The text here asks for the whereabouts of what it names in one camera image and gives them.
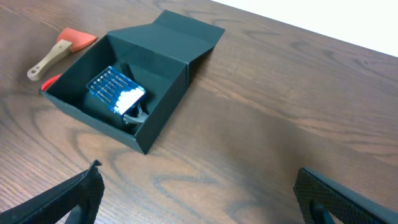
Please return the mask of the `small claw hammer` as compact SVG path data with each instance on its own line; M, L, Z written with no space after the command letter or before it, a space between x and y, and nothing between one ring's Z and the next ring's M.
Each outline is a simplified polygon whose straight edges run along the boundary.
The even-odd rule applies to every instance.
M138 104L137 106L138 114L137 116L130 116L128 114L125 114L123 116L123 121L126 124L142 124L146 121L146 119L149 117L147 113L144 112L142 109L142 106Z

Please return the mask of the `red handled pliers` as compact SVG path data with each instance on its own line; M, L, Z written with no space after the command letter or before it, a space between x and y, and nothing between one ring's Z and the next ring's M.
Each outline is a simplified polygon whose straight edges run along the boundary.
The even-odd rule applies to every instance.
M41 87L40 90L41 91L46 91L49 87L51 87L60 77L62 76L62 74L58 74L52 78L49 78L47 81L45 81Z

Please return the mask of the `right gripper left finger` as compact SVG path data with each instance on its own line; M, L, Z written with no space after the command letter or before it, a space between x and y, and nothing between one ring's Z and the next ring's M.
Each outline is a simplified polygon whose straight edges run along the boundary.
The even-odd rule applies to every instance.
M1 223L57 223L67 215L66 223L93 224L104 194L100 165L95 160L87 170L2 212Z

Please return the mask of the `orange scraper wooden handle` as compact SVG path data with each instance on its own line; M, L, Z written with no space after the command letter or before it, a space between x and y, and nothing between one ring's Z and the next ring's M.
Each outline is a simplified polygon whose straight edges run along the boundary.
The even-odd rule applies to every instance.
M36 65L27 71L27 77L32 81L42 79L47 70L62 58L72 52L82 50L97 40L97 36L81 32L70 27L64 28L57 37L56 44L49 53Z

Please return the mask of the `blue precision screwdriver set case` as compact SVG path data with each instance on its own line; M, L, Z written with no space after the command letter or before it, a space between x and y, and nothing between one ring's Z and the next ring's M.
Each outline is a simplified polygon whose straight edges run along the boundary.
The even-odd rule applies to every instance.
M106 67L86 84L89 92L120 116L135 108L145 97L146 90L112 66Z

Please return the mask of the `black open gift box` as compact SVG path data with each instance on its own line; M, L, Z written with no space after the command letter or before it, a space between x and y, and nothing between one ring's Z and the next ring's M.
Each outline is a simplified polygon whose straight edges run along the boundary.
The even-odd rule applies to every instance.
M171 11L150 24L109 31L45 91L65 114L148 153L188 90L194 68L214 49L224 30ZM142 124L126 124L89 92L89 82L113 67L142 86Z

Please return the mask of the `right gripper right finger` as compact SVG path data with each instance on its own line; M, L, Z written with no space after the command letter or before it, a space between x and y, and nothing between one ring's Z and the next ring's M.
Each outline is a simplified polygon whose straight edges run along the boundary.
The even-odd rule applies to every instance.
M397 212L309 168L298 170L294 193L305 223L397 223Z

